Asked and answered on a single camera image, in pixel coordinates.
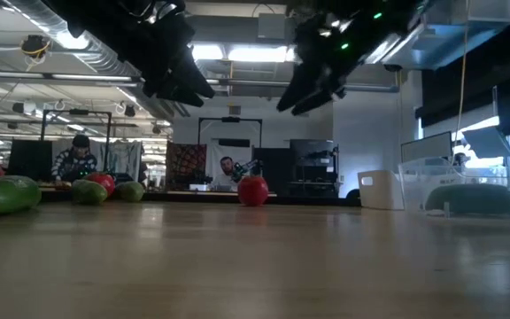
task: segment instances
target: green watermelon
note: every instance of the green watermelon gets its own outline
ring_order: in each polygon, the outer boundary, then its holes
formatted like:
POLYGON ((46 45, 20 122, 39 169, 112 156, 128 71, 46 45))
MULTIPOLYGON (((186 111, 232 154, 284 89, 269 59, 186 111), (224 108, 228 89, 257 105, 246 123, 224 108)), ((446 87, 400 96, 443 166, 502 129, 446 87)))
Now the green watermelon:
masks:
POLYGON ((143 186, 138 182, 125 182, 117 185, 115 190, 120 194, 123 200, 128 202, 138 202, 143 198, 145 190, 143 186))
POLYGON ((82 205, 100 205, 107 198, 104 186, 87 180, 78 180, 72 184, 74 203, 82 205))
POLYGON ((25 176, 0 177, 0 214, 30 209, 41 201, 38 184, 25 176))

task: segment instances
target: table surface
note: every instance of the table surface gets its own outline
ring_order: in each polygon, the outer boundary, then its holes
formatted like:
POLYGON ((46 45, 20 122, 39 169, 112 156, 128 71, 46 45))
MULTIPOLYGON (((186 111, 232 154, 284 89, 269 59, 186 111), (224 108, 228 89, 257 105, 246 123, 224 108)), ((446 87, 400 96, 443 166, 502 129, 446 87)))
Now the table surface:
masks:
POLYGON ((0 318, 510 318, 510 222, 45 204, 0 218, 0 318))

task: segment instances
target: patterned fabric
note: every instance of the patterned fabric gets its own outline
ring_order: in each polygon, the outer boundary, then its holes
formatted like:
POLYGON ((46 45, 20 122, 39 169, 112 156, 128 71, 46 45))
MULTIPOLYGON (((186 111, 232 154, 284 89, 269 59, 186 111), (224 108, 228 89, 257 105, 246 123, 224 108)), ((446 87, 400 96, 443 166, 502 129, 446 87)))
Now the patterned fabric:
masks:
POLYGON ((97 160, 94 155, 89 153, 83 159, 76 159, 71 151, 72 148, 64 150, 54 159, 51 170, 53 179, 60 181, 70 173, 82 170, 88 173, 96 171, 97 160))
POLYGON ((166 148, 166 187, 188 190, 189 184, 205 176, 206 145, 168 143, 166 148))

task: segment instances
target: white storage bin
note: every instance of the white storage bin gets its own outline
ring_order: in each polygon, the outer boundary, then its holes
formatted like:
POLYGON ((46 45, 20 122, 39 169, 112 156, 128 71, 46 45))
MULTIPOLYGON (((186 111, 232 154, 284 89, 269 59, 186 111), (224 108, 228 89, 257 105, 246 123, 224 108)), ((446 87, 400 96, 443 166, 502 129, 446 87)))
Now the white storage bin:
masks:
POLYGON ((403 210, 403 193, 397 176, 387 170, 358 173, 361 205, 366 208, 403 210))

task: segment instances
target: white poster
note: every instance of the white poster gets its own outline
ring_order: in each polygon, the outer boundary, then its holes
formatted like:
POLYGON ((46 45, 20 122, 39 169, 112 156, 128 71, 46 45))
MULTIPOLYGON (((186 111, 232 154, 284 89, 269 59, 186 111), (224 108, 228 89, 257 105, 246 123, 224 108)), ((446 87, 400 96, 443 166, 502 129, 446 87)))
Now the white poster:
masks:
POLYGON ((217 142, 208 145, 208 154, 205 163, 205 173, 215 178, 223 174, 220 161, 230 157, 234 163, 245 164, 251 161, 251 147, 221 146, 217 142))

